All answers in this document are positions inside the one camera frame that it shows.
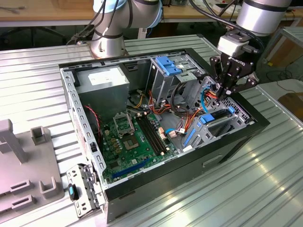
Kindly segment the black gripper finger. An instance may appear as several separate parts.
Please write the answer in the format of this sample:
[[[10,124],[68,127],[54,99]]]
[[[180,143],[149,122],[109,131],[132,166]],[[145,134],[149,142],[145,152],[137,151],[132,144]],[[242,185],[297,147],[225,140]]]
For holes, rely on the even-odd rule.
[[[226,96],[230,96],[235,93],[255,87],[259,83],[258,78],[248,77],[242,84],[233,84],[230,88],[226,89]]]
[[[210,64],[212,68],[211,77],[217,84],[216,96],[218,100],[223,100],[226,97],[228,90],[228,70],[229,70],[228,56],[212,56],[210,57]]]

